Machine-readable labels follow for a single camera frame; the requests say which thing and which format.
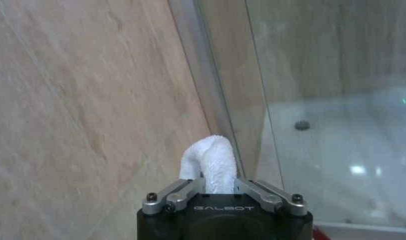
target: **bolt head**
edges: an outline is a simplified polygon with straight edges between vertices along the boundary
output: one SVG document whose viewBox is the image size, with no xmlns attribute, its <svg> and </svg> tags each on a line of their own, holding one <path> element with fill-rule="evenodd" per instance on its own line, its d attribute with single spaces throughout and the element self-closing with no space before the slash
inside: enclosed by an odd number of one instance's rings
<svg viewBox="0 0 406 240">
<path fill-rule="evenodd" d="M 300 194 L 292 194 L 291 195 L 291 202 L 294 203 L 294 204 L 302 204 L 303 202 L 304 202 L 304 197 L 303 197 L 303 195 L 300 195 Z"/>
<path fill-rule="evenodd" d="M 158 200 L 158 194 L 155 192 L 150 192 L 147 194 L 147 201 L 152 202 Z"/>
<path fill-rule="evenodd" d="M 164 206 L 164 211 L 166 211 L 168 214 L 171 214 L 172 212 L 175 212 L 175 205 L 171 204 L 171 203 L 166 204 L 166 206 Z"/>
</svg>

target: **shower drain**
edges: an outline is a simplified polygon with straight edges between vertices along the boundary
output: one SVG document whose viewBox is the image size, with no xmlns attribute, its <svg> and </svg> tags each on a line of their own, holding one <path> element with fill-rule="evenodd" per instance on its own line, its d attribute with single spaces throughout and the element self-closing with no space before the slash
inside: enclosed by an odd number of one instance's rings
<svg viewBox="0 0 406 240">
<path fill-rule="evenodd" d="M 310 122 L 306 120 L 300 120 L 300 121 L 295 122 L 295 129 L 298 131 L 304 131 L 304 130 L 310 129 Z"/>
</svg>

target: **white cloth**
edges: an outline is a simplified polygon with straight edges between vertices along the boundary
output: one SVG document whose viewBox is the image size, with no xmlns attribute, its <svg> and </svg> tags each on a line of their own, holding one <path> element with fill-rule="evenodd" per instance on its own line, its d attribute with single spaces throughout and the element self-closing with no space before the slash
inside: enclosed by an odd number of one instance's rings
<svg viewBox="0 0 406 240">
<path fill-rule="evenodd" d="M 238 174 L 235 155 L 227 138 L 212 135 L 199 140 L 184 151 L 180 179 L 204 176 L 206 193 L 232 194 Z"/>
</svg>

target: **glass shower door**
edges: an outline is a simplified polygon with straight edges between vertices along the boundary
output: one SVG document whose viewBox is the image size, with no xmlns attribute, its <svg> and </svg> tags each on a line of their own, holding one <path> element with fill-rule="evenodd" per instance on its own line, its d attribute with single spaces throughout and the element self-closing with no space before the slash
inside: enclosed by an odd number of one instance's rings
<svg viewBox="0 0 406 240">
<path fill-rule="evenodd" d="M 318 221 L 406 228 L 406 0 L 246 6 L 275 142 L 264 158 L 284 190 Z"/>
</svg>

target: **shower enclosure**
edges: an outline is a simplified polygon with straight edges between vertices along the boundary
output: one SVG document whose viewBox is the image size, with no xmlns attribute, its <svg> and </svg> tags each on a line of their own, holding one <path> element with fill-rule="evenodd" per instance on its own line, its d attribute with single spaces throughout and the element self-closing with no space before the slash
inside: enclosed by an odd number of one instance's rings
<svg viewBox="0 0 406 240">
<path fill-rule="evenodd" d="M 335 238 L 406 239 L 406 0 L 171 0 L 239 171 Z"/>
</svg>

